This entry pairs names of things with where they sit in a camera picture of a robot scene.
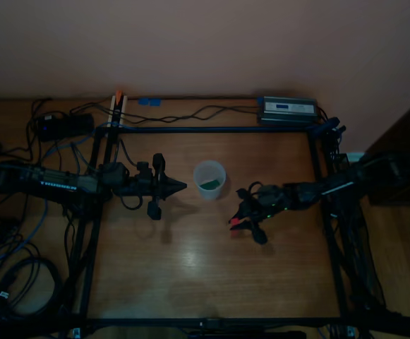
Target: green sponge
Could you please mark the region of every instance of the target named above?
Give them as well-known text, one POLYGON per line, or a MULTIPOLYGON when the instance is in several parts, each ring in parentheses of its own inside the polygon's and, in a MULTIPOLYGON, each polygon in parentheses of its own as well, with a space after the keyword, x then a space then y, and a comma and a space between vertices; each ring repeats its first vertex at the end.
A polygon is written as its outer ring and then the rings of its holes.
POLYGON ((208 191, 216 189, 219 186, 220 186, 219 180, 212 180, 211 182, 205 182, 204 184, 200 185, 202 189, 207 189, 208 191))

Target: wooden floor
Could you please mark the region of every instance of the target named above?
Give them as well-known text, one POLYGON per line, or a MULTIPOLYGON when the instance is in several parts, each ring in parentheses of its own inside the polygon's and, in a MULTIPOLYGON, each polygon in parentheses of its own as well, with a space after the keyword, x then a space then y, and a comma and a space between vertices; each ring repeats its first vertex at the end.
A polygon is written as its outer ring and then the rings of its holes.
MULTIPOLYGON (((388 309, 410 316, 410 207, 370 206, 362 200, 368 222, 370 243, 375 265, 382 283, 388 309)), ((293 329, 307 332, 307 338, 320 338, 313 328, 293 329)), ((401 338, 397 335, 373 332, 375 339, 401 338)), ((185 338, 168 328, 105 328, 91 336, 93 339, 185 338)))
MULTIPOLYGON (((80 103, 83 102, 51 102, 49 109, 65 111, 80 103)), ((141 115, 154 116, 164 110, 182 115, 204 103, 186 100, 181 105, 163 105, 160 110, 132 102, 131 109, 141 115)), ((6 145, 24 144, 22 131, 29 107, 30 102, 25 101, 0 102, 0 140, 6 145), (3 121, 7 121, 4 131, 3 121)), ((216 117, 215 121, 192 121, 189 126, 228 126, 235 117, 239 126, 253 125, 253 117, 229 114, 216 117)), ((95 119, 104 121, 105 117, 98 114, 95 119)), ((188 126, 185 123, 180 121, 179 125, 188 126)), ((128 211, 118 201, 106 205, 89 316, 337 315, 330 262, 316 206, 307 211, 282 213, 264 222, 270 243, 263 248, 247 235, 231 239, 226 226, 239 202, 236 189, 258 179, 273 184, 313 180, 306 138, 253 134, 180 138, 132 135, 126 136, 125 141, 136 161, 150 161, 153 153, 163 152, 167 175, 187 182, 189 188, 162 203, 163 220, 157 224, 148 220, 145 206, 128 217, 128 211), (219 201, 203 202, 193 188, 192 172, 195 164, 210 157, 225 166, 229 183, 219 201)), ((84 143, 80 149, 89 154, 90 146, 84 143)), ((73 156, 70 152, 63 155, 64 169, 73 170, 73 156)), ((44 165, 56 168, 58 161, 53 155, 44 165)), ((12 203, 16 210, 17 205, 18 201, 12 203)), ((28 227, 37 223, 42 207, 41 199, 31 199, 28 227)), ((410 316, 410 207, 370 207, 363 200, 363 209, 388 308, 410 316)), ((42 255, 59 267, 63 277, 67 275, 62 244, 65 225, 60 207, 50 203, 44 227, 34 238, 42 255)), ((49 277, 43 279, 42 275, 41 284, 49 290, 49 277)), ((307 332, 310 338, 318 337, 315 329, 307 332)), ((129 337, 183 335, 175 330, 108 328, 91 338, 129 337)), ((375 337, 392 338, 376 333, 375 337)))

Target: power supply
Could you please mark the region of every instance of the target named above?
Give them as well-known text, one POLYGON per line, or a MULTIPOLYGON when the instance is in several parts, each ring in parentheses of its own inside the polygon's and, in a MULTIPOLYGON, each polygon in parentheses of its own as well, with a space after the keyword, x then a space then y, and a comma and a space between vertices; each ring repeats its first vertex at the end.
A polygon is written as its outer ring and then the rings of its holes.
POLYGON ((319 120, 314 99, 295 97, 264 97, 258 123, 282 126, 307 126, 319 120))

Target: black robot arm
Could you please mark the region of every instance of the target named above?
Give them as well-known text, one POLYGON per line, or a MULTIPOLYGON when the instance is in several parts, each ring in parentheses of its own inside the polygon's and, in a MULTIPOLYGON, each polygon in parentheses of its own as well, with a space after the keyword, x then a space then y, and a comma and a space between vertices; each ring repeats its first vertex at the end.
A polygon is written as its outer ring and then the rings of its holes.
POLYGON ((120 162, 112 162, 87 175, 61 172, 18 161, 0 163, 0 194, 26 193, 67 206, 75 214, 88 214, 85 210, 93 199, 107 201, 112 193, 121 197, 138 196, 142 205, 143 196, 151 196, 147 214, 153 220, 161 218, 159 200, 185 189, 183 182, 168 178, 164 173, 165 160, 162 154, 153 156, 153 169, 147 162, 138 162, 139 174, 130 177, 128 169, 120 162))
POLYGON ((231 230, 250 230, 259 244, 267 242, 259 222, 283 210, 305 210, 317 203, 323 196, 355 187, 359 197, 379 186, 404 184, 410 177, 410 162, 401 155, 383 153, 365 157, 343 172, 330 175, 318 182, 301 182, 276 185, 262 185, 254 182, 248 189, 237 191, 243 201, 234 217, 229 221, 231 230))

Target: clear plastic cup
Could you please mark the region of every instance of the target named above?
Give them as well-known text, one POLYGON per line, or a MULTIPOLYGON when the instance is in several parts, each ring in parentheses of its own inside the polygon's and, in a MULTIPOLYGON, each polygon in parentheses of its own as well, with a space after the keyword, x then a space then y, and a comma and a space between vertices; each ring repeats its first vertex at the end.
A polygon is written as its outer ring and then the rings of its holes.
POLYGON ((227 179, 224 167, 214 160, 206 160, 193 170, 193 182, 205 200, 215 200, 227 179))

